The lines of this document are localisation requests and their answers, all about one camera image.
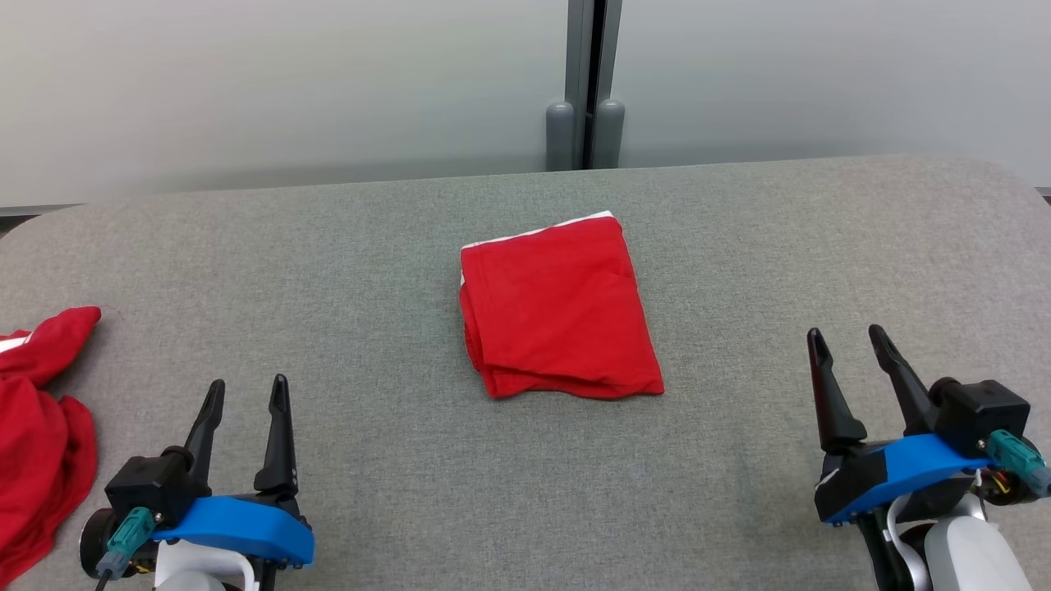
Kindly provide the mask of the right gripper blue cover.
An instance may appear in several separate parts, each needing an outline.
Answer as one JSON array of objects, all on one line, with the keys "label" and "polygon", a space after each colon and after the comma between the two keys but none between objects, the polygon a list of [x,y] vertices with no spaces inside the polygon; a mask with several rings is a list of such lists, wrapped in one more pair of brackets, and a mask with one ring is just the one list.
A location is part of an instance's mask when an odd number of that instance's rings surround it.
[{"label": "right gripper blue cover", "polygon": [[867,439],[867,431],[838,385],[834,359],[823,334],[818,328],[810,329],[806,340],[819,448],[826,454],[848,454],[827,456],[815,485],[815,509],[825,524],[846,523],[856,514],[990,464],[987,456],[961,456],[937,435],[923,434],[934,432],[934,407],[927,388],[881,325],[871,324],[868,337],[879,367],[897,393],[905,420],[903,434],[909,437],[849,454]]}]

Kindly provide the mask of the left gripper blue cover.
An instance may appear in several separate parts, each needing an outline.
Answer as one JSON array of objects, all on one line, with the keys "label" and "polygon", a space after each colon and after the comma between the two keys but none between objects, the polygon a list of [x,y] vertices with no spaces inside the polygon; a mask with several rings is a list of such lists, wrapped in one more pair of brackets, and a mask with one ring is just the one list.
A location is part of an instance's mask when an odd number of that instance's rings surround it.
[{"label": "left gripper blue cover", "polygon": [[[194,457],[189,475],[208,485],[213,439],[221,425],[226,384],[211,382],[185,448]],[[298,470],[287,378],[275,375],[269,398],[271,422],[260,495],[295,497]],[[279,570],[311,567],[312,528],[289,512],[234,497],[198,500],[173,529],[154,532],[154,590],[273,590]]]}]

